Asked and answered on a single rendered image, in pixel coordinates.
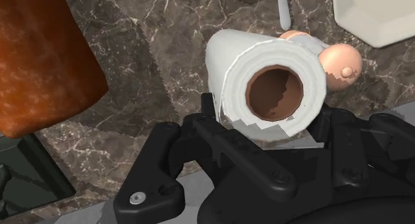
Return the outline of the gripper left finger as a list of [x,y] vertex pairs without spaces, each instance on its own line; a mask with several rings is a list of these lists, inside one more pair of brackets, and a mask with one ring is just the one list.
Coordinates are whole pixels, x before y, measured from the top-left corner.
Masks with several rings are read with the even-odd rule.
[[186,162],[197,161],[217,185],[237,168],[265,195],[279,202],[297,194],[295,176],[239,131],[215,119],[213,96],[201,95],[202,111],[183,124],[157,123],[121,185],[113,209],[117,224],[158,224],[185,209],[177,181]]

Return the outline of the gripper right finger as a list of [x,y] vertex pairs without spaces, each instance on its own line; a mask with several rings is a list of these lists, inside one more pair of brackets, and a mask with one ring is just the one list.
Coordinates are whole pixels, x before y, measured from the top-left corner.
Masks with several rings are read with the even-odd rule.
[[307,128],[330,155],[318,183],[332,189],[415,189],[415,126],[389,113],[363,120],[323,105]]

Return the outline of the peach toy figure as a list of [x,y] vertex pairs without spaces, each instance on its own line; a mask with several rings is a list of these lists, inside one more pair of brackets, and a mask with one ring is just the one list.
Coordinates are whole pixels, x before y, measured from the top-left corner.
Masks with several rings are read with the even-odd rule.
[[328,45],[322,40],[301,31],[287,31],[280,39],[297,43],[317,55],[327,76],[330,91],[344,90],[356,82],[362,72],[362,57],[351,45]]

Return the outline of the dark sink basin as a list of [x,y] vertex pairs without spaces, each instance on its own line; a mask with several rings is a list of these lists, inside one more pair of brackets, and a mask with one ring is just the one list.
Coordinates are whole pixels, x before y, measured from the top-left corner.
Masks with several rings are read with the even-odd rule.
[[0,134],[0,220],[73,196],[75,188],[34,134]]

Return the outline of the white paper towel roll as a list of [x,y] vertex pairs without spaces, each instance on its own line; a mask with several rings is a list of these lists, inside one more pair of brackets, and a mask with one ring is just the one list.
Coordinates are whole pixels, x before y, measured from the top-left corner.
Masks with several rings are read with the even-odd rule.
[[[233,29],[216,32],[207,42],[205,64],[218,122],[224,118],[254,140],[284,140],[307,128],[317,117],[327,93],[326,74],[309,49],[285,39]],[[302,101],[289,117],[262,120],[246,103],[248,82],[266,66],[290,68],[303,84]]]

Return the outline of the white angular plate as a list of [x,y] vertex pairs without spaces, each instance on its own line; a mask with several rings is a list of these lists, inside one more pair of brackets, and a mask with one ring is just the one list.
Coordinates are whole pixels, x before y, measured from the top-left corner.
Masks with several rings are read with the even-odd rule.
[[335,22],[374,48],[415,37],[415,0],[333,0]]

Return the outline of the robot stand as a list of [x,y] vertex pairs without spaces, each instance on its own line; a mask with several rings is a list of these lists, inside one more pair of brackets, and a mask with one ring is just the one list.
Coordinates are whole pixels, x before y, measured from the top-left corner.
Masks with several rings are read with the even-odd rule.
[[65,0],[0,0],[0,132],[20,138],[108,92]]

